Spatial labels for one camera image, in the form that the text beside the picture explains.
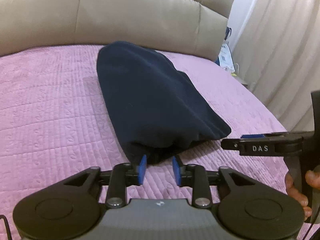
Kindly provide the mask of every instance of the pink quilted bedspread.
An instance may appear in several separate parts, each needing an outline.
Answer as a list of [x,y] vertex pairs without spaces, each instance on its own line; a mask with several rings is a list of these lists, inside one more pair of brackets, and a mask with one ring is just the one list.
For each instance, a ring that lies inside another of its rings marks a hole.
[[[96,73],[101,46],[30,49],[0,58],[0,214],[20,239],[12,210],[23,197],[90,166],[110,170],[127,161],[114,134]],[[231,127],[229,137],[283,131],[277,119],[231,75],[209,60],[163,52],[188,74],[209,105]],[[181,154],[207,170],[229,166],[284,191],[281,158],[240,157],[219,141]],[[214,201],[219,199],[212,187]],[[171,160],[148,167],[143,186],[130,198],[191,198],[177,187]],[[0,239],[5,230],[0,222]]]

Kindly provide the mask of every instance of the curtain fold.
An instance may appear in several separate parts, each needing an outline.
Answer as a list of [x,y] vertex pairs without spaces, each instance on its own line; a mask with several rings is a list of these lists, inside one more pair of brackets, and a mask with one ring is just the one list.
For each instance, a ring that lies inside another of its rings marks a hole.
[[313,130],[320,0],[257,0],[234,51],[239,76],[287,130]]

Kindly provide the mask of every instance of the finger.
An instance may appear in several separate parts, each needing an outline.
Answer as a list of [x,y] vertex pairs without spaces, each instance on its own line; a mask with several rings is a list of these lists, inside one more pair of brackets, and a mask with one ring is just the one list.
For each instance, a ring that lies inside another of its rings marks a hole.
[[291,177],[290,173],[287,172],[286,176],[284,177],[285,188],[291,188],[293,186],[293,178]]
[[297,200],[301,204],[301,206],[308,206],[308,198],[305,195],[301,194],[294,186],[287,188],[286,191],[287,194]]
[[308,217],[312,215],[312,209],[310,207],[304,207],[304,220],[306,221]]
[[320,189],[320,172],[307,171],[306,182],[311,187]]

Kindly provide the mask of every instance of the blue object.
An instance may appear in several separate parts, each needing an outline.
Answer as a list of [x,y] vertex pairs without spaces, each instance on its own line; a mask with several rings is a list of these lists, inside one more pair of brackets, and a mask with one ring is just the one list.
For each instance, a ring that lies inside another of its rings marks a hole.
[[218,66],[220,66],[220,60],[219,57],[217,58],[217,60],[215,61],[215,64],[217,64]]
[[176,160],[176,157],[173,157],[172,159],[172,168],[173,168],[174,176],[176,178],[177,185],[181,186],[180,166]]
[[229,38],[229,37],[231,36],[231,33],[232,33],[232,29],[229,28],[229,27],[227,27],[227,29],[226,29],[226,36],[225,36],[225,38],[224,38],[225,41],[227,40],[227,38]]
[[146,174],[146,169],[147,169],[147,156],[144,155],[139,165],[138,182],[140,185],[143,184],[143,179],[144,179],[144,175]]
[[241,136],[241,139],[251,139],[251,138],[264,138],[263,134],[246,134]]

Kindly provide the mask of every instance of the beige leather headboard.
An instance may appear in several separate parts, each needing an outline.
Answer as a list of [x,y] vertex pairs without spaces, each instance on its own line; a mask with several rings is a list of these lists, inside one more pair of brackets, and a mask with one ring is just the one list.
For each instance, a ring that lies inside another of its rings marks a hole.
[[0,0],[0,56],[62,44],[137,45],[215,60],[233,0]]

